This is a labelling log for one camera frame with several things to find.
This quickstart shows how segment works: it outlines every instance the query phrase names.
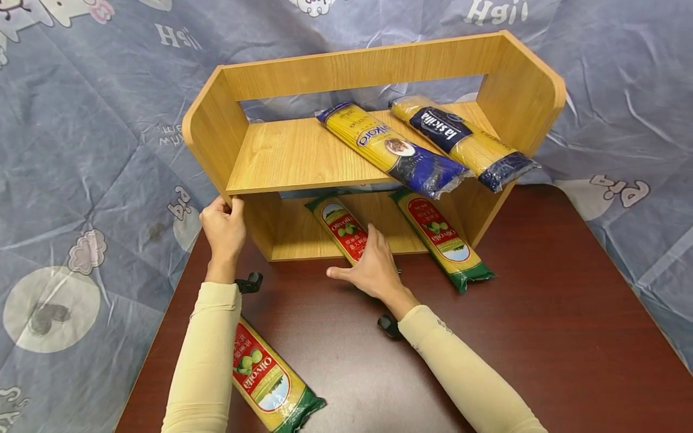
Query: olive oil spaghetti package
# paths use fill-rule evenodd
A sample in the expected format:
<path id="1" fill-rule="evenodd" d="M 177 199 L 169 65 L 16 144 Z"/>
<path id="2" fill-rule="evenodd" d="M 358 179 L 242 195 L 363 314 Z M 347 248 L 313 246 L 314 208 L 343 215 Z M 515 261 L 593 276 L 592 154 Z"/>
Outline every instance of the olive oil spaghetti package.
<path id="1" fill-rule="evenodd" d="M 533 159 L 423 96 L 396 99 L 390 103 L 390 111 L 441 151 L 471 168 L 479 182 L 494 193 L 539 167 Z"/>
<path id="2" fill-rule="evenodd" d="M 271 432 L 296 432 L 326 404 L 242 317 L 236 328 L 233 377 L 235 388 Z"/>
<path id="3" fill-rule="evenodd" d="M 361 259 L 368 241 L 368 232 L 342 204 L 335 193 L 324 195 L 306 204 L 323 229 L 352 266 Z"/>
<path id="4" fill-rule="evenodd" d="M 458 292 L 467 290 L 468 281 L 487 280 L 495 276 L 433 203 L 404 189 L 390 197 L 419 235 L 421 242 L 445 270 Z"/>
<path id="5" fill-rule="evenodd" d="M 437 199 L 473 175 L 459 162 L 408 141 L 354 103 L 338 104 L 317 119 L 375 167 L 427 197 Z"/>

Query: wooden shelf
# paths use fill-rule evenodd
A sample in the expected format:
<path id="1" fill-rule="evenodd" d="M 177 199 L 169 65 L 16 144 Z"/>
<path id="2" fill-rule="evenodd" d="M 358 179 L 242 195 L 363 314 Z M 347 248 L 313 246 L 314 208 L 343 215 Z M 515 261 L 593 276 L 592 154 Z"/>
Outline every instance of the wooden shelf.
<path id="1" fill-rule="evenodd" d="M 476 102 L 446 107 L 495 134 Z M 407 139 L 440 153 L 389 110 L 371 113 Z M 226 191 L 250 194 L 392 181 L 311 117 L 251 124 Z"/>
<path id="2" fill-rule="evenodd" d="M 387 236 L 394 254 L 426 252 L 426 247 L 388 197 L 389 194 L 349 194 L 340 196 L 340 200 L 361 223 L 366 225 L 372 222 L 378 227 Z M 315 216 L 304 206 L 311 200 L 282 200 L 272 261 L 343 256 Z M 454 227 L 462 227 L 449 196 L 436 202 L 436 206 Z"/>
<path id="3" fill-rule="evenodd" d="M 183 137 L 219 193 L 243 194 L 250 238 L 268 260 L 338 257 L 305 199 L 280 191 L 392 181 L 315 118 L 250 124 L 240 102 L 392 83 L 483 75 L 476 101 L 447 105 L 532 156 L 565 103 L 565 84 L 510 32 L 217 67 L 183 118 Z M 374 116 L 431 149 L 389 111 Z M 494 194 L 467 179 L 436 202 L 475 247 L 512 190 Z M 395 254 L 426 249 L 387 193 L 345 195 L 361 223 L 373 222 Z"/>

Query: shelf side panel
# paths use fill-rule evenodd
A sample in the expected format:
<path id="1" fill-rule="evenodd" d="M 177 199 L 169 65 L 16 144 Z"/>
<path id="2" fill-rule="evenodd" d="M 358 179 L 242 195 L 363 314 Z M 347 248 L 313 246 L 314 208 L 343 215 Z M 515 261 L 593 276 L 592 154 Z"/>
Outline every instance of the shelf side panel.
<path id="1" fill-rule="evenodd" d="M 532 156 L 563 109 L 565 84 L 510 32 L 500 34 L 498 70 L 484 77 L 477 103 L 498 138 Z M 465 182 L 452 192 L 472 246 L 479 243 L 514 185 L 493 194 L 478 182 Z"/>
<path id="2" fill-rule="evenodd" d="M 226 202 L 231 199 L 226 185 L 238 159 L 248 121 L 236 102 L 221 69 L 217 68 L 183 118 L 183 137 Z M 278 193 L 246 197 L 245 221 L 248 233 L 269 258 L 274 246 L 276 219 L 281 198 Z"/>

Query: right hand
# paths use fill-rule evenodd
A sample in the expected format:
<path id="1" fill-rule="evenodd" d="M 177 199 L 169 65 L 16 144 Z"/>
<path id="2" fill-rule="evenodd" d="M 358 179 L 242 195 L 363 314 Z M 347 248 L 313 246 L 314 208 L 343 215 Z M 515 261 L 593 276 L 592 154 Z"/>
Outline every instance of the right hand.
<path id="1" fill-rule="evenodd" d="M 348 281 L 366 294 L 380 299 L 401 320 L 419 302 L 404 287 L 385 236 L 368 224 L 368 241 L 361 260 L 352 268 L 330 267 L 327 276 Z"/>

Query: black clamp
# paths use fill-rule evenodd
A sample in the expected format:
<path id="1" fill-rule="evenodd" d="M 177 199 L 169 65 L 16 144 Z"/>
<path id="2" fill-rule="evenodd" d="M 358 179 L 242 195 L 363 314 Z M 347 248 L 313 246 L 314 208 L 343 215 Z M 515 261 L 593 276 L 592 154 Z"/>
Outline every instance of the black clamp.
<path id="1" fill-rule="evenodd" d="M 378 326 L 380 326 L 380 329 L 382 329 L 391 339 L 403 338 L 402 334 L 399 332 L 397 320 L 395 320 L 391 315 L 380 316 L 380 319 L 378 319 Z"/>
<path id="2" fill-rule="evenodd" d="M 262 285 L 262 274 L 260 272 L 250 272 L 247 280 L 236 280 L 238 291 L 241 294 L 257 293 Z"/>

